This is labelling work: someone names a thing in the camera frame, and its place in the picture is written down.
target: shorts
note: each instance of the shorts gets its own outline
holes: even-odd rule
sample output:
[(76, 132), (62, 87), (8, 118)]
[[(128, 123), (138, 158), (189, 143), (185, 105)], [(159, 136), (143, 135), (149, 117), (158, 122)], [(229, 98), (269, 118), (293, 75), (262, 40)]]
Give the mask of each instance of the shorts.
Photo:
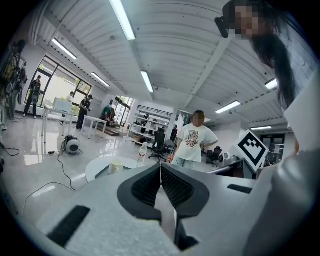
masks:
[(175, 156), (173, 158), (173, 161), (172, 161), (171, 164), (174, 165), (174, 166), (185, 167), (185, 168), (188, 168), (188, 169), (191, 169), (191, 170), (193, 170), (193, 168), (194, 168), (194, 162), (193, 161), (185, 160), (185, 159), (182, 159), (182, 158), (180, 158), (178, 156)]

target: water bottle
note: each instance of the water bottle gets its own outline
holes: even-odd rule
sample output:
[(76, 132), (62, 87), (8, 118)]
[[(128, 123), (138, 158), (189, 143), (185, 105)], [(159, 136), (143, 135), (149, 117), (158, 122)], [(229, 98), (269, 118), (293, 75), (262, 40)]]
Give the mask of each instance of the water bottle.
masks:
[(144, 165), (144, 161), (145, 161), (147, 150), (148, 150), (147, 145), (148, 143), (144, 142), (143, 146), (140, 148), (138, 160), (136, 161), (136, 167), (141, 167)]

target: office chair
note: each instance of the office chair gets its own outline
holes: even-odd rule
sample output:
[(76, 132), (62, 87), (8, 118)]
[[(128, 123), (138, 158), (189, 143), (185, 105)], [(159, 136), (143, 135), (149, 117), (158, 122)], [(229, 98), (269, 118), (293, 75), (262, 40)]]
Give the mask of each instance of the office chair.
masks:
[(164, 158), (165, 152), (165, 137), (166, 134), (164, 132), (155, 132), (154, 134), (154, 144), (152, 146), (152, 154), (148, 157), (150, 158), (158, 158), (158, 164), (160, 163), (160, 159), (163, 159), (167, 162), (167, 159)]
[(175, 144), (171, 139), (168, 139), (165, 142), (165, 149), (166, 149), (166, 153), (169, 154), (173, 151), (175, 151)]
[(214, 166), (218, 167), (218, 165), (214, 162), (219, 160), (219, 155), (221, 154), (221, 152), (222, 152), (222, 149), (219, 146), (215, 147), (213, 152), (212, 150), (208, 150), (206, 155), (209, 158), (209, 160), (207, 160), (206, 163), (212, 164), (213, 167)]

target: floor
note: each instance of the floor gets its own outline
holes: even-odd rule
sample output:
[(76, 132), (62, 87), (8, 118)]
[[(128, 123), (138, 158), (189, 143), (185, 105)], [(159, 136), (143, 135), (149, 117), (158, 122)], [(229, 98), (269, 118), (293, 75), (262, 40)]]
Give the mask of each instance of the floor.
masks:
[[(57, 121), (48, 121), (46, 143), (43, 143), (41, 136), (42, 120), (32, 117), (23, 118), (17, 114), (17, 118), (6, 120), (7, 130), (2, 133), (2, 142), (6, 148), (16, 148), (20, 150), (17, 156), (9, 156), (0, 149), (0, 156), (4, 157), (5, 165), (2, 178), (7, 186), (18, 214), (32, 222), (37, 223), (40, 217), (50, 208), (59, 206), (65, 200), (70, 198), (74, 191), (65, 186), (70, 186), (70, 181), (63, 174), (62, 165), (56, 157), (48, 155), (49, 151), (58, 151), (64, 139), (62, 136), (62, 126)], [(83, 135), (73, 127), (71, 134), (76, 136), (81, 143), (83, 154), (71, 155), (64, 153), (59, 159), (63, 162), (65, 173), (71, 178), (72, 186), (78, 190), (87, 184), (86, 166), (95, 158), (102, 156), (122, 156), (136, 160), (140, 145), (136, 144), (134, 150), (128, 151), (122, 147), (122, 137), (112, 137), (97, 131), (97, 135), (92, 135), (88, 139), (86, 128)], [(145, 165), (154, 164), (154, 158), (148, 159), (151, 151), (148, 150), (145, 158)], [(202, 163), (196, 163), (195, 170), (209, 172), (213, 170), (212, 165), (205, 164), (205, 158)], [(26, 197), (32, 192), (40, 189), (30, 196), (25, 204)]]

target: round table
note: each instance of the round table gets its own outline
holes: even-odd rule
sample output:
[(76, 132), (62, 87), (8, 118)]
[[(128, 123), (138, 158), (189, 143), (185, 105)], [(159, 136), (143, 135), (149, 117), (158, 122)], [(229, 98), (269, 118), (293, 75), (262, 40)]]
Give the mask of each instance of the round table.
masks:
[(123, 170), (125, 168), (134, 169), (137, 168), (137, 160), (121, 156), (104, 156), (92, 160), (85, 168), (85, 178), (88, 182), (92, 182), (96, 179), (105, 168), (109, 167), (110, 163), (114, 159), (119, 159), (123, 162)]

